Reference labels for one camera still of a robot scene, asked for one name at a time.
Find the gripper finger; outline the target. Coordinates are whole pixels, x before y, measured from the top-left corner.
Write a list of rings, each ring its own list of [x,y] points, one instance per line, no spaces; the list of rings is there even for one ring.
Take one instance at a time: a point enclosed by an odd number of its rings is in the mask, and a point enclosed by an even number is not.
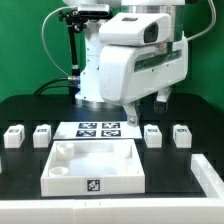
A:
[[[154,101],[154,111],[158,114],[165,113],[168,109],[168,101],[171,95],[171,88],[166,87],[158,91]]]
[[[134,101],[124,106],[124,110],[127,115],[127,123],[132,127],[139,125],[139,102]]]

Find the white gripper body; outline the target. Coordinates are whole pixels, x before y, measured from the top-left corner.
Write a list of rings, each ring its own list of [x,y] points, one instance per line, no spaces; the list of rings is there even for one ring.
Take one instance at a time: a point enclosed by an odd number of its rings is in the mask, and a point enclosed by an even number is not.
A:
[[[111,104],[126,105],[185,79],[188,69],[186,38],[157,54],[155,45],[107,45],[100,54],[99,91]]]

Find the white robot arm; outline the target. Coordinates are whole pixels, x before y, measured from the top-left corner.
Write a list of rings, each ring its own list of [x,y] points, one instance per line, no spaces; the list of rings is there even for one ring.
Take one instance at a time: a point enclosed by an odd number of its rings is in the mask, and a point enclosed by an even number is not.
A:
[[[76,99],[121,106],[138,124],[138,101],[185,79],[188,42],[186,0],[62,0],[75,31],[84,33],[86,65]]]

